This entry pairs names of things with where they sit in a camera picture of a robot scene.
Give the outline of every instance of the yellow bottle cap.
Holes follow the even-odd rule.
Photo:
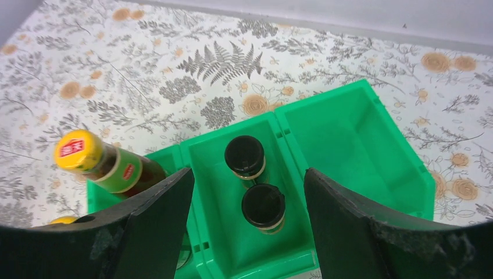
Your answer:
[[[74,216],[63,216],[63,217],[60,217],[60,218],[57,218],[51,222],[49,222],[49,224],[71,224],[71,223],[74,223],[78,218],[77,217],[74,217]]]
[[[87,130],[66,134],[55,148],[55,163],[61,169],[80,173],[93,169],[101,160],[104,143]]]

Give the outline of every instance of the brown glass bottle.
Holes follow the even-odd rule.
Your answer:
[[[55,149],[57,165],[129,198],[166,178],[158,162],[101,141],[85,130],[66,134]]]

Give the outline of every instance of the floral tablecloth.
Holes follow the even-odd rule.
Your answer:
[[[0,223],[84,215],[55,142],[146,154],[366,78],[437,183],[435,221],[493,218],[493,59],[113,0],[47,0],[0,55]],[[305,274],[317,277],[317,272]]]

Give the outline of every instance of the green storage bin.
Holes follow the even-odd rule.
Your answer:
[[[263,145],[269,183],[285,195],[285,224],[262,234],[241,211],[246,191],[226,166],[224,150],[236,136],[251,135]],[[203,255],[213,278],[284,278],[318,266],[303,180],[273,113],[184,141],[183,162],[195,174],[195,207]]]
[[[274,112],[301,177],[314,167],[385,206],[433,219],[435,182],[366,80]]]
[[[161,149],[157,152],[146,155],[146,157],[157,161],[163,169],[168,172],[168,174],[175,173],[177,170],[183,168],[180,147],[178,145]],[[117,198],[91,182],[87,183],[87,198],[89,214],[106,209],[121,201],[120,198]],[[176,279],[211,278],[210,275],[208,275],[209,271],[206,269],[203,256],[199,249],[201,242],[199,240],[193,205],[190,206],[190,212],[188,214],[187,232],[192,245],[192,258],[185,266],[176,271],[174,277]]]

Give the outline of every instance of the condiment bottle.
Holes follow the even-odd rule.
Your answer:
[[[241,211],[263,234],[277,234],[284,227],[285,197],[276,186],[257,184],[243,196]]]
[[[75,130],[55,148],[55,162],[64,170],[81,174],[121,198],[129,198],[166,178],[156,161],[104,143],[95,134]]]
[[[250,135],[234,138],[224,151],[226,165],[233,174],[244,181],[244,187],[268,183],[265,152],[260,141]]]

